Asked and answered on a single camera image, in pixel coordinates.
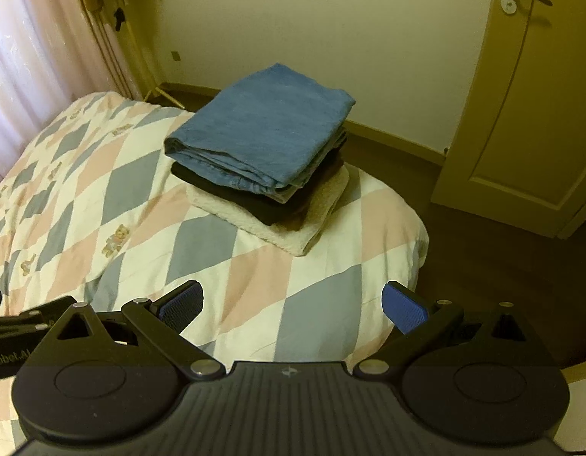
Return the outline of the pink grey checkered quilt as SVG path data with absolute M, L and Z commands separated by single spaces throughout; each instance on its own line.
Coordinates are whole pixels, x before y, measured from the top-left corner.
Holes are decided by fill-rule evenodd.
M 0 183 L 0 315 L 70 295 L 96 311 L 204 291 L 185 337 L 221 363 L 356 363 L 392 331 L 382 290 L 417 283 L 429 237 L 394 190 L 345 166 L 323 225 L 271 243 L 198 205 L 164 139 L 184 110 L 94 93 L 34 137 Z

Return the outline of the folded black garment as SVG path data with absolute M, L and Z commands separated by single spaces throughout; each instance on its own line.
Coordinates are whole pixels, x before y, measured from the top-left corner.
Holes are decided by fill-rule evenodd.
M 301 187 L 288 185 L 274 193 L 253 193 L 241 188 L 227 187 L 209 181 L 175 161 L 170 168 L 177 179 L 192 185 L 220 201 L 234 204 L 249 212 L 263 225 L 284 223 L 306 215 L 310 200 L 322 185 L 342 167 L 341 146 L 347 137 L 337 141 L 322 161 L 310 171 L 309 179 Z

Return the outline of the folded cream fleece blanket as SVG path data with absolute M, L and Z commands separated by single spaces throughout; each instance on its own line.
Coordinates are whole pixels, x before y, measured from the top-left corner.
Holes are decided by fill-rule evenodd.
M 261 222 L 238 204 L 211 195 L 198 187 L 188 187 L 186 193 L 193 206 L 285 250 L 293 257 L 303 257 L 320 238 L 350 180 L 348 168 L 344 164 L 339 164 L 336 172 L 321 178 L 309 200 L 303 203 L 300 209 L 294 210 L 292 214 L 273 222 L 272 225 Z

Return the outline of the beige wooden door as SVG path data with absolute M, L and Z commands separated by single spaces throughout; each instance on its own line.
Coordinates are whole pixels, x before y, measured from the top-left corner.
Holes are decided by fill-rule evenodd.
M 491 0 L 435 204 L 566 239 L 586 220 L 586 0 Z

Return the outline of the yellow clothes rack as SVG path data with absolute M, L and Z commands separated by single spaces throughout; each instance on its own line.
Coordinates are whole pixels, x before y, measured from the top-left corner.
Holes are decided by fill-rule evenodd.
M 111 46 L 117 73 L 131 99 L 150 102 L 161 98 L 174 107 L 184 109 L 179 100 L 159 86 L 123 6 L 117 4 L 115 8 L 105 9 L 103 16 L 106 39 Z

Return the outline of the pink curtain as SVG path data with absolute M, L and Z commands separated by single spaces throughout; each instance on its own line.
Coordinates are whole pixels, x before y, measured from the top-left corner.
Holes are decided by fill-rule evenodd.
M 59 112 L 103 91 L 141 97 L 106 17 L 86 0 L 0 0 L 0 182 Z

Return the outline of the blue denim jeans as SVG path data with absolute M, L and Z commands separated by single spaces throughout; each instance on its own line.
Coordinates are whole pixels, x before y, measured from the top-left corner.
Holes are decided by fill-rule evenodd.
M 356 100 L 274 64 L 226 87 L 164 140 L 165 154 L 219 185 L 301 187 L 345 137 Z

